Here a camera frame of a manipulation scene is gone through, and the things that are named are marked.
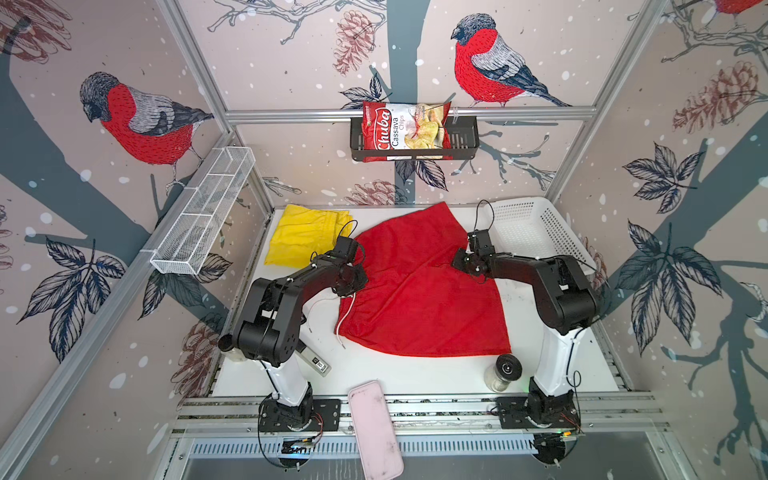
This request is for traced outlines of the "white plastic basket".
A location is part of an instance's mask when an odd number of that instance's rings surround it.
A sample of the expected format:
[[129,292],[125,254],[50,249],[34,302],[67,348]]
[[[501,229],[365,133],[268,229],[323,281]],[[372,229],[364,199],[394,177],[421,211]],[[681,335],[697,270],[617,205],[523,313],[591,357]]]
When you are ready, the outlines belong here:
[[497,252],[531,258],[570,255],[585,275],[597,273],[595,261],[553,204],[543,197],[491,203],[490,238]]

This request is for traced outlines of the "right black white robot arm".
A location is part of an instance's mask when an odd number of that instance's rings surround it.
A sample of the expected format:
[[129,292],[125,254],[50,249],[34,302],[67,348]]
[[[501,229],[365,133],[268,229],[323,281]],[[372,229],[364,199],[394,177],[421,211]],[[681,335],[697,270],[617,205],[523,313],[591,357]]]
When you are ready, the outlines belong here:
[[597,319],[598,300],[577,259],[523,257],[483,247],[479,252],[458,251],[452,266],[472,276],[532,287],[545,333],[539,364],[529,381],[527,418],[540,427],[580,427],[573,356],[580,335]]

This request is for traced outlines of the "red shorts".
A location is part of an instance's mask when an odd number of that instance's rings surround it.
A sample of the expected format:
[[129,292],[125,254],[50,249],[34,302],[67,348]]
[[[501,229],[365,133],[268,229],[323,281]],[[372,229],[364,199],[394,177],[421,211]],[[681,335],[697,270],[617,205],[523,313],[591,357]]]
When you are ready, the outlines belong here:
[[397,356],[467,357],[511,350],[492,280],[453,267],[467,233],[440,203],[384,221],[356,238],[365,287],[342,300],[338,335]]

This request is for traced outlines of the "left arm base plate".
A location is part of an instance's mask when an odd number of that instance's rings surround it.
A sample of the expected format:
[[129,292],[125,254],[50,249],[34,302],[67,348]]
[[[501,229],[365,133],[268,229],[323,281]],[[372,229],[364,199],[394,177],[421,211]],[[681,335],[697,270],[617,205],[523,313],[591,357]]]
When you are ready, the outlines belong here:
[[259,408],[259,432],[335,432],[339,428],[341,401],[313,399],[289,407],[273,399],[265,399]]

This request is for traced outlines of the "yellow shorts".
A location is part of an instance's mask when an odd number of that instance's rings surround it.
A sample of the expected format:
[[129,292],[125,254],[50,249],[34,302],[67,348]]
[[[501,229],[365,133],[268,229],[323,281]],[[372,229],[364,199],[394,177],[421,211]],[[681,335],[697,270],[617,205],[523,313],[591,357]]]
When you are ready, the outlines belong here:
[[301,269],[315,254],[332,250],[341,232],[350,233],[349,211],[314,210],[288,205],[269,242],[264,263]]

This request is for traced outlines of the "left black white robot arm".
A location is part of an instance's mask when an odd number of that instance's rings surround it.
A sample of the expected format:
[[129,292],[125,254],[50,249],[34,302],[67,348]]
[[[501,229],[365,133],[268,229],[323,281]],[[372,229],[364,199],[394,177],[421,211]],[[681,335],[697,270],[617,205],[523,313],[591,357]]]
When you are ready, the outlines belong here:
[[234,327],[218,340],[223,354],[241,354],[265,368],[273,389],[260,405],[259,425],[268,431],[302,431],[319,427],[311,383],[302,374],[296,352],[302,343],[304,305],[329,289],[339,297],[362,290],[363,265],[330,254],[274,280],[258,279],[248,292]]

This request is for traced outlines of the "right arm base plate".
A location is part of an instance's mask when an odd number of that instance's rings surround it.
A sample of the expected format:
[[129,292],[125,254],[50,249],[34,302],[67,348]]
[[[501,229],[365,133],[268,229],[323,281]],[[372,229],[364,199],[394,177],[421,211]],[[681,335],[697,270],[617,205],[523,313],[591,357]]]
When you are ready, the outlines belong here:
[[507,396],[498,397],[492,411],[498,416],[502,429],[556,428],[577,429],[581,418],[575,400],[568,395],[559,397]]

